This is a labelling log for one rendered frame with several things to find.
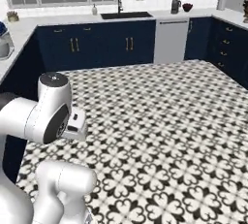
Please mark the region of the narrow navy corner cupboard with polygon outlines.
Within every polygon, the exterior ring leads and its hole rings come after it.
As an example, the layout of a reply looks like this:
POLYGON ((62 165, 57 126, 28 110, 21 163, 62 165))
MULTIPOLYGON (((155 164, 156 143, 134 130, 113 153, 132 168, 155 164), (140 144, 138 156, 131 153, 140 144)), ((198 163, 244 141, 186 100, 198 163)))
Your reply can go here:
POLYGON ((184 59, 204 60, 207 54, 208 37, 211 28, 211 17, 192 17, 186 41, 184 59))

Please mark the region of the small potted plant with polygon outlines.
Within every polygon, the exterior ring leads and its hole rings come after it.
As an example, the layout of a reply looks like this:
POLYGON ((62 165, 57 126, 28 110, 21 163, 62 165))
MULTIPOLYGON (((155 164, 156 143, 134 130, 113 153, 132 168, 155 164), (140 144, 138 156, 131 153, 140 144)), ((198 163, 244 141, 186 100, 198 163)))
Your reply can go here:
POLYGON ((15 12, 15 11, 7 12, 7 19, 8 19, 9 22, 19 21, 19 17, 18 17, 17 12, 15 12))

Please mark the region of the silver countertop appliance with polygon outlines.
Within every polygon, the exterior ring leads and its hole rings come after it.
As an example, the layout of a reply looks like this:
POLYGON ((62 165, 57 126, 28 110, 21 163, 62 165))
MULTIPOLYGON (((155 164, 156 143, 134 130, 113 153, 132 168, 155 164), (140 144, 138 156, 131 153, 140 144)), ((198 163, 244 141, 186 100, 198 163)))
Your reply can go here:
POLYGON ((9 31, 0 36, 0 60, 8 59, 15 50, 15 45, 9 31))

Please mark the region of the blue round object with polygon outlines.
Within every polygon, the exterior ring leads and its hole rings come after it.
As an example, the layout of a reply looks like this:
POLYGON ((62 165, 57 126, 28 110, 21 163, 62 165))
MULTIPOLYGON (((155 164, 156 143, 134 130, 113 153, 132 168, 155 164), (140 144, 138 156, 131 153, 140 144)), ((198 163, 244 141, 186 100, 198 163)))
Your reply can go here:
POLYGON ((4 22, 0 21, 0 37, 8 31, 4 22))

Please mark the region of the navy base cupboards under sink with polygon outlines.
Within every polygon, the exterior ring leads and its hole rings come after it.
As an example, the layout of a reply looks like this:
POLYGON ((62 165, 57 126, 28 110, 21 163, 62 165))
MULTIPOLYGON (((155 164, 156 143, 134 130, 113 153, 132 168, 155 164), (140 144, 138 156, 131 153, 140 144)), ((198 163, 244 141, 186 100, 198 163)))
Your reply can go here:
POLYGON ((146 64, 154 58, 154 20, 38 26, 36 34, 48 71, 146 64))

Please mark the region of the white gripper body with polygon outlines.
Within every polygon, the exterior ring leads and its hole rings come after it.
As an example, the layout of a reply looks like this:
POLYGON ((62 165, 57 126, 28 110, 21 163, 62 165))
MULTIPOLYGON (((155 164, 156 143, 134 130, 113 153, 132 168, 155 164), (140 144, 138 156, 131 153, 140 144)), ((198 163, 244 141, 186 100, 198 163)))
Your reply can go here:
POLYGON ((83 126, 82 128, 76 128, 74 126, 68 126, 64 133, 62 134, 62 138, 69 140, 79 140, 85 141, 87 136, 87 127, 83 126))

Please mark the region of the navy drawer run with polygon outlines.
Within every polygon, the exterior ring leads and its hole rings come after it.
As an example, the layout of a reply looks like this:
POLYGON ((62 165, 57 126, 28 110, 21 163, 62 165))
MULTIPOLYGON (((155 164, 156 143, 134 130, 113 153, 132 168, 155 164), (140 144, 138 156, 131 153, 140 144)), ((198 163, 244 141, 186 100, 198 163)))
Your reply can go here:
POLYGON ((206 61, 248 90, 248 30, 213 18, 206 61))

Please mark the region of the navy side cupboard run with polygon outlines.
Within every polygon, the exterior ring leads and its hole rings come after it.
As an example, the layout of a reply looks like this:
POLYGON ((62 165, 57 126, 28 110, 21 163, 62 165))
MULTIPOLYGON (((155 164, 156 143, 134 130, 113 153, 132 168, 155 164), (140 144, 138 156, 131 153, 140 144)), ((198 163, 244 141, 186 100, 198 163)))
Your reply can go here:
MULTIPOLYGON (((37 31, 34 31, 14 66, 0 85, 0 93, 12 92, 18 96, 37 101, 38 78, 45 70, 37 31)), ((6 139, 3 169, 13 183, 16 183, 26 143, 26 140, 13 136, 8 136, 6 139)))

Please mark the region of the brown countertop object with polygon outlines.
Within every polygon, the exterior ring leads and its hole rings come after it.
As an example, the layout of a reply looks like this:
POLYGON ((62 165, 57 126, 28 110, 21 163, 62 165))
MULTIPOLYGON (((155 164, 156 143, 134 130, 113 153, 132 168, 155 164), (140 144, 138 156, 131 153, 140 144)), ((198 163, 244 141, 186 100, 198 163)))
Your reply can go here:
POLYGON ((248 0, 243 1, 243 8, 244 8, 244 23, 248 23, 248 0))

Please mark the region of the black sink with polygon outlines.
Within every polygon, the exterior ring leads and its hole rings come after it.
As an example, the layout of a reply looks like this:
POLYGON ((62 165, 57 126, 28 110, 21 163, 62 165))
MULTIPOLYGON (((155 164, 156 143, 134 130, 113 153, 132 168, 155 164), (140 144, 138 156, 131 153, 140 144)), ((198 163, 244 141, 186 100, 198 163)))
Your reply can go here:
POLYGON ((141 18, 141 17, 153 17, 148 12, 131 12, 131 13, 110 13, 101 14, 102 19, 119 19, 119 18, 141 18))

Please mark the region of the grey kettle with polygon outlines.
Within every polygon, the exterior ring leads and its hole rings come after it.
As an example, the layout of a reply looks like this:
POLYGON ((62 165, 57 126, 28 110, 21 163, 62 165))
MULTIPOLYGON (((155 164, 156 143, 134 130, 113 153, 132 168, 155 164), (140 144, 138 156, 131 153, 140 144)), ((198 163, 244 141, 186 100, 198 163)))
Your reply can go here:
POLYGON ((181 7, 181 1, 180 0, 172 0, 171 1, 171 10, 170 12, 175 15, 179 12, 179 8, 181 7))

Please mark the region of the white paper towel roll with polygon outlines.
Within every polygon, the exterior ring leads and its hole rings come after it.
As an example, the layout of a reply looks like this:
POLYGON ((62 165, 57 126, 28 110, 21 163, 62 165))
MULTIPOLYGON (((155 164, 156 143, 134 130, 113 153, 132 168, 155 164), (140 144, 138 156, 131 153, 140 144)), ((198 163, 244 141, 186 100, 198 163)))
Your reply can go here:
POLYGON ((227 0, 218 0, 216 9, 223 11, 225 9, 226 1, 227 0))

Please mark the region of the white dishwasher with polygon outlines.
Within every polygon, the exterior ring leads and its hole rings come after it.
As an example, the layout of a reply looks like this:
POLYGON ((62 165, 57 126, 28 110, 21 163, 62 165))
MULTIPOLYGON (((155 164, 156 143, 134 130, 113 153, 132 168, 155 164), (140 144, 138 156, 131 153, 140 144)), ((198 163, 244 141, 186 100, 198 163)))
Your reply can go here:
POLYGON ((155 64, 171 64, 184 59, 188 26, 188 18, 156 20, 155 64))

